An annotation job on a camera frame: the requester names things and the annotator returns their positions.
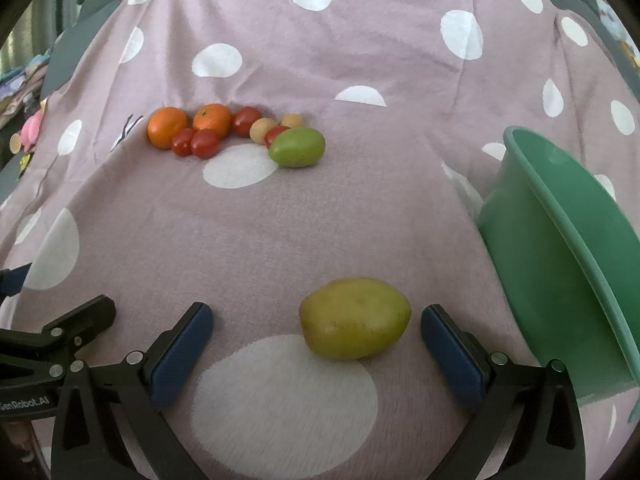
mango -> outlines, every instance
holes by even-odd
[[[400,339],[410,317],[411,305],[402,293],[373,278],[329,282],[300,304],[306,344],[331,359],[359,359],[382,352]]]
[[[271,143],[269,157],[285,168],[304,168],[317,163],[326,143],[318,130],[298,126],[282,132]]]

small yellow fruit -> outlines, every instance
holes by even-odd
[[[344,278],[322,286],[300,304],[306,344],[331,359],[359,359],[400,339],[411,305],[399,290],[373,278]]]
[[[264,136],[269,130],[276,126],[278,126],[278,123],[273,119],[268,119],[267,117],[258,119],[252,124],[249,130],[249,137],[251,137],[251,140],[256,144],[264,144]]]
[[[280,120],[280,126],[288,126],[289,128],[297,128],[304,125],[305,120],[300,114],[287,114],[282,116],[282,119]]]

pink toy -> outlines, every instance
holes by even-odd
[[[25,121],[24,126],[22,127],[22,131],[20,132],[20,142],[22,142],[25,152],[28,152],[29,149],[35,145],[36,140],[38,140],[40,123],[42,122],[43,115],[44,112],[42,110],[38,110]]]

beige round object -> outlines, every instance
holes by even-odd
[[[249,130],[249,137],[251,137],[251,140],[256,144],[264,144],[264,136],[269,130],[276,126],[278,126],[278,123],[273,119],[268,119],[267,117],[258,119],[252,124]]]
[[[299,126],[304,126],[305,120],[302,118],[300,114],[287,114],[282,117],[280,121],[280,126],[288,126],[289,128],[297,128]]]
[[[9,151],[14,155],[22,148],[22,141],[20,140],[20,134],[13,134],[9,139]]]

green plastic tub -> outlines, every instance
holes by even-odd
[[[569,153],[519,126],[504,143],[479,229],[531,351],[582,402],[640,384],[638,236]]]

